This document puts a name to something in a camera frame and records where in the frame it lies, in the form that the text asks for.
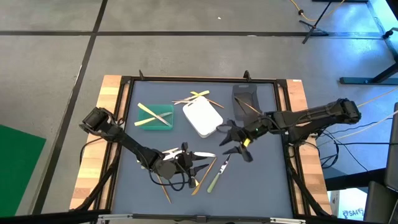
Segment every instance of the black cable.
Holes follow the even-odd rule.
[[[314,145],[314,144],[312,144],[310,142],[307,142],[307,141],[305,141],[304,143],[305,144],[309,144],[309,145],[313,146],[315,149],[317,149],[318,150],[318,156],[319,156],[319,158],[321,158],[321,151],[319,150],[318,146],[316,146],[316,145]]]
[[[89,141],[88,143],[84,144],[83,147],[80,149],[80,162],[79,164],[81,164],[81,161],[83,160],[83,153],[85,151],[85,147],[93,142],[96,142],[98,140],[102,139],[102,137],[98,138],[98,139],[94,139],[92,141]]]
[[[296,153],[293,150],[293,155],[289,156],[289,158],[294,158],[296,156]]]
[[[387,144],[390,146],[398,145],[397,142],[393,142],[393,143],[389,143],[389,142],[349,142],[349,143],[339,143],[337,145],[345,146],[345,145],[350,145],[350,144]]]
[[[330,132],[330,134],[336,134],[336,133],[346,132],[346,131],[349,131],[349,130],[355,130],[355,129],[358,129],[358,128],[363,128],[363,127],[366,127],[366,126],[375,124],[375,123],[377,123],[377,122],[378,122],[378,121],[374,121],[374,122],[372,122],[372,123],[360,125],[360,126],[355,127],[355,128],[348,128],[348,129],[346,129],[346,130],[335,131],[335,132],[332,132],[332,133]]]
[[[271,118],[269,118],[268,116],[263,116],[261,119],[267,119],[267,120],[269,120],[273,125],[275,125],[275,127],[279,130],[279,131],[282,131],[281,130],[281,128],[279,127],[279,125],[273,120],[273,119],[271,119]]]
[[[229,125],[229,124],[220,124],[219,126],[216,127],[216,130],[217,130],[218,132],[227,134],[229,130],[228,130],[228,131],[223,131],[223,130],[220,129],[220,127],[230,127],[230,128],[232,128],[232,125]]]
[[[334,165],[336,164],[337,160],[338,160],[339,152],[340,152],[340,149],[339,149],[338,145],[336,145],[336,154],[335,154],[335,155],[332,155],[332,156],[330,156],[330,157],[325,157],[325,158],[323,158],[323,159],[326,159],[326,161],[323,162],[323,163],[321,164],[322,169],[329,169],[329,168],[331,168],[332,166],[334,166]],[[323,165],[325,165],[333,156],[334,156],[335,158],[333,159],[333,161],[331,162],[331,164],[328,165],[328,166],[326,166],[326,167],[324,167]]]
[[[345,144],[341,143],[341,141],[339,141],[339,140],[336,140],[335,137],[334,137],[332,134],[330,134],[330,136],[331,136],[332,138],[334,138],[335,141],[337,141],[337,142],[340,143],[342,146],[344,146],[344,147],[347,149],[348,153],[352,156],[352,158],[353,158],[364,170],[366,170],[366,172],[369,172],[369,171],[367,170],[367,168],[365,168],[365,166],[363,166],[363,165],[355,158],[355,156],[351,153],[351,151],[347,148],[347,146],[346,146]]]
[[[157,184],[157,185],[160,185],[160,186],[171,186],[171,188],[172,188],[173,190],[175,190],[175,191],[180,191],[180,190],[182,190],[182,189],[185,187],[185,184],[188,184],[188,182],[185,181],[185,177],[184,177],[184,174],[183,174],[183,173],[181,173],[181,175],[182,175],[182,182],[171,183],[171,181],[169,181],[168,184],[161,184],[161,183],[156,182],[156,181],[154,180],[153,176],[152,176],[152,173],[151,173],[150,170],[149,170],[149,163],[148,163],[147,159],[144,157],[144,155],[142,155],[142,153],[141,153],[140,151],[137,150],[137,152],[140,154],[140,156],[141,156],[142,159],[144,160],[145,164],[147,165],[147,167],[148,167],[148,174],[149,174],[150,180],[151,180],[154,184]],[[180,189],[176,189],[176,188],[174,187],[174,185],[177,185],[177,184],[182,184],[182,186],[181,186]]]
[[[122,124],[124,124],[124,119],[123,119],[123,118],[118,119],[117,124],[118,124],[119,126],[122,125]]]

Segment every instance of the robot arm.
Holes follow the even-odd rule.
[[[80,127],[87,133],[100,136],[108,142],[118,142],[126,149],[137,156],[137,160],[143,167],[159,176],[169,180],[174,174],[188,174],[190,187],[194,187],[192,177],[198,171],[193,168],[193,161],[206,159],[206,157],[195,155],[194,152],[187,152],[187,143],[182,144],[181,153],[173,158],[165,158],[165,154],[148,147],[141,146],[132,137],[127,135],[123,128],[116,123],[111,112],[104,108],[94,108],[80,124]]]
[[[234,147],[224,154],[240,153],[246,162],[251,162],[253,158],[246,149],[247,146],[268,132],[271,134],[287,133],[288,143],[298,144],[308,138],[310,134],[320,134],[333,124],[355,124],[360,119],[361,113],[355,103],[347,99],[338,99],[324,106],[298,112],[266,112],[254,118],[243,128],[237,127],[234,121],[228,120],[225,126],[229,126],[230,129],[220,146],[231,141],[239,142],[238,147]]]

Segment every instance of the wooden skewer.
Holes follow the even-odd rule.
[[[159,179],[159,182],[160,182],[161,184],[163,184],[163,182],[162,182],[162,180],[160,179],[159,175],[156,174],[156,176],[157,176],[157,178]],[[162,189],[163,189],[164,194],[165,194],[166,197],[167,197],[167,200],[168,200],[170,203],[172,203],[172,201],[170,200],[169,194],[167,193],[166,188],[165,188],[163,185],[162,185]]]
[[[172,125],[167,122],[165,119],[161,118],[159,115],[156,115],[154,112],[152,112],[150,109],[148,109],[146,106],[144,106],[142,103],[138,103],[138,107],[141,108],[143,111],[146,113],[149,113],[150,115],[154,116],[155,118],[159,119],[161,122],[165,123],[167,126],[171,127]]]
[[[211,170],[211,168],[213,167],[213,165],[214,165],[214,163],[216,162],[216,160],[217,160],[217,157],[214,157],[214,159],[213,159],[213,162],[212,162],[212,163],[210,164],[210,166],[209,166],[209,169],[207,169],[207,171],[206,171],[205,175],[203,176],[202,180],[200,181],[199,185],[197,185],[197,187],[195,188],[195,190],[192,192],[192,194],[191,194],[191,195],[195,195],[195,194],[197,194],[197,193],[198,193],[198,191],[199,191],[199,189],[200,189],[200,186],[201,186],[201,184],[202,184],[202,183],[203,183],[203,181],[205,180],[205,178],[206,178],[207,174],[209,173],[209,171],[210,171],[210,170]]]
[[[197,92],[195,92],[195,91],[192,91],[191,93],[194,94],[195,96],[197,96],[198,94],[200,94],[200,93],[197,93]],[[219,106],[220,108],[223,108],[223,109],[224,109],[224,106],[219,105],[218,103],[214,102],[213,100],[209,100],[208,98],[206,98],[206,100],[209,101],[210,103],[213,103],[213,104]]]
[[[207,101],[209,101],[210,103],[213,103],[213,104],[219,106],[220,108],[223,108],[223,109],[224,109],[224,106],[221,106],[221,105],[219,105],[218,103],[214,102],[213,100],[209,100],[208,98],[206,98],[206,99],[207,99]]]
[[[209,93],[210,93],[210,91],[206,90],[206,91],[203,91],[203,92],[201,92],[201,93],[198,93],[198,94],[195,95],[195,96],[190,96],[190,97],[185,98],[185,99],[183,99],[183,100],[192,100],[192,99],[195,99],[195,98],[198,97],[198,96],[203,96],[203,95],[206,95],[206,94],[209,94]]]
[[[161,118],[163,118],[164,116],[167,116],[167,115],[170,115],[170,114],[172,114],[172,113],[171,113],[171,112],[167,112],[167,113],[162,113],[162,114],[160,114],[159,116],[160,116]],[[140,125],[146,124],[146,123],[148,123],[148,122],[151,122],[151,121],[153,121],[153,120],[156,120],[156,118],[153,117],[153,118],[144,119],[144,120],[142,120],[142,121],[137,121],[137,122],[134,122],[134,125],[135,125],[135,126],[140,126]]]
[[[256,112],[257,114],[261,114],[260,112],[258,112],[258,110],[254,109],[254,107],[248,105],[247,103],[245,103],[243,100],[239,99],[238,97],[235,96],[235,99],[239,100],[240,102],[244,103],[248,108],[252,109],[254,112]]]
[[[177,101],[172,101],[172,103],[190,103],[191,101],[189,100],[177,100]]]

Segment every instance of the black floor line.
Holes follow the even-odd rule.
[[[76,101],[78,99],[78,95],[80,92],[81,84],[83,83],[83,79],[86,73],[87,65],[88,62],[90,61],[90,56],[93,51],[96,35],[95,33],[98,32],[98,29],[100,28],[100,24],[104,15],[104,11],[106,8],[108,0],[103,0],[101,7],[99,9],[99,13],[97,16],[97,20],[95,22],[94,28],[93,28],[93,34],[90,37],[90,40],[88,41],[88,45],[86,48],[86,52],[83,56],[83,61],[81,63],[80,71],[78,73],[78,76],[76,78],[75,85],[73,86],[72,93],[70,95],[67,108],[65,110],[65,113],[62,118],[61,125],[58,129],[57,137],[54,140],[54,143],[52,144],[51,148],[51,158],[49,161],[49,165],[47,167],[47,170],[45,172],[44,178],[42,185],[39,190],[39,194],[37,195],[37,200],[35,202],[34,208],[33,208],[33,214],[38,215],[42,212],[44,203],[45,203],[45,198],[47,197],[47,193],[50,188],[50,184],[55,172],[55,168],[57,166],[58,159],[61,154],[63,142],[65,140],[65,137],[67,135],[68,127],[70,124],[70,120],[72,118],[73,110],[75,109]]]
[[[241,32],[241,31],[99,31],[98,36],[226,36],[226,37],[305,37],[308,32]],[[329,32],[330,37],[381,37],[380,32]],[[327,37],[314,32],[312,37]]]
[[[0,30],[0,35],[28,35],[28,36],[80,36],[91,35],[92,31],[55,31],[55,30]]]
[[[34,30],[0,30],[0,35],[24,36],[258,36],[258,37],[305,37],[308,32],[246,32],[246,31],[34,31]],[[380,32],[329,32],[330,37],[368,38],[381,37]],[[314,32],[312,37],[324,37]]]

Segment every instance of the concrete floor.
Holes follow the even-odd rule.
[[[384,0],[371,2],[385,29],[398,27]],[[311,0],[297,3],[311,18],[326,6]],[[0,30],[92,30],[100,5],[100,0],[3,0]],[[115,0],[109,1],[100,30],[306,31],[299,19],[289,0]],[[318,26],[331,32],[379,32],[365,4],[344,3]],[[394,44],[397,37],[393,35]],[[0,123],[47,139],[19,215],[31,209],[88,39],[0,36],[0,95],[7,96],[0,98]],[[79,151],[86,141],[78,124],[96,104],[103,75],[137,75],[141,69],[145,75],[241,77],[249,70],[257,78],[302,79],[309,106],[337,98],[362,103],[393,88],[338,83],[342,76],[373,77],[391,66],[394,60],[383,40],[311,38],[305,45],[301,41],[301,37],[97,37],[43,212],[68,210]],[[363,106],[360,124],[391,114],[396,101],[398,91]],[[345,128],[336,125],[329,130]],[[343,142],[388,141],[390,129],[391,122],[386,121]],[[369,170],[386,164],[387,147],[349,148]],[[322,157],[334,150],[332,144],[321,147]],[[325,170],[325,176],[362,171],[341,149],[338,162]]]

